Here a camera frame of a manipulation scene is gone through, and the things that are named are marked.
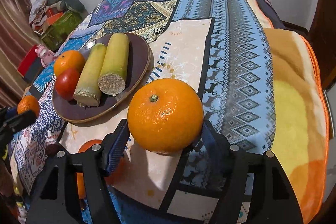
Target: tablecloth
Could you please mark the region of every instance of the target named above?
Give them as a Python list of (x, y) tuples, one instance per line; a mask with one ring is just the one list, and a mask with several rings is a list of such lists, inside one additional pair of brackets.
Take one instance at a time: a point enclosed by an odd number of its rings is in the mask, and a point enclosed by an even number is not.
[[(255, 3), (251, 5), (253, 1), (103, 0), (69, 36), (62, 51), (78, 50), (115, 32), (142, 36), (155, 63), (143, 84), (163, 77), (185, 81), (197, 91), (205, 118), (218, 134), (249, 152), (263, 153), (272, 147), (275, 135), (272, 57), (263, 31), (272, 25)], [(33, 84), (43, 92), (40, 115), (11, 144), (14, 181), (28, 193), (43, 169), (48, 144), (60, 140), (76, 153), (88, 139), (113, 132), (127, 113), (124, 104), (85, 126), (66, 124), (53, 109), (54, 82), (51, 64)], [(149, 223), (142, 211), (127, 214), (126, 208), (132, 208), (124, 195), (173, 215), (201, 222), (210, 219), (225, 180), (212, 170), (202, 140), (191, 152), (171, 156), (145, 151), (132, 137), (127, 148), (127, 176), (114, 185), (120, 196), (112, 196), (122, 223)], [(239, 222), (247, 211), (245, 203)]]

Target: blanket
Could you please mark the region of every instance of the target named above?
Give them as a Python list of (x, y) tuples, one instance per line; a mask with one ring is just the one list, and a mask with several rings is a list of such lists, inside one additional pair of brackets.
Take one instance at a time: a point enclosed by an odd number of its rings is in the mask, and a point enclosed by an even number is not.
[(291, 182), (304, 222), (309, 223), (322, 203), (329, 141), (319, 67), (309, 43), (297, 33), (264, 31), (273, 59), (277, 114), (272, 151)]

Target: red tomato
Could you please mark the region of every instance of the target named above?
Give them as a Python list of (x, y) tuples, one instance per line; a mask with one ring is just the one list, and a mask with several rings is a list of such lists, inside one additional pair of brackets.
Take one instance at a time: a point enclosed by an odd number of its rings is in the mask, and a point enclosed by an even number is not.
[(74, 92), (80, 74), (74, 68), (63, 71), (56, 79), (55, 90), (63, 99), (70, 101), (74, 98)]

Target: brown curtain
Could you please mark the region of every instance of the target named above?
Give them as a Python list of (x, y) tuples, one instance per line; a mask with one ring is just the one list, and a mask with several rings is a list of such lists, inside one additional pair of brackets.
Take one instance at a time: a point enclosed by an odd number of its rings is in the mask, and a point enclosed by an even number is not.
[(15, 106), (27, 87), (16, 71), (39, 40), (28, 24), (30, 0), (0, 0), (0, 106)]

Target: pink toy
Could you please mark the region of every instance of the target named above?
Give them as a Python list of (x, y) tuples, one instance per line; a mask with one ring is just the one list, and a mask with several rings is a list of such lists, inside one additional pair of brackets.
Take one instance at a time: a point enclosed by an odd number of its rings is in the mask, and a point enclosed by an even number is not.
[(35, 50), (37, 57), (41, 58), (41, 64), (46, 68), (53, 60), (54, 53), (43, 45), (39, 45)]

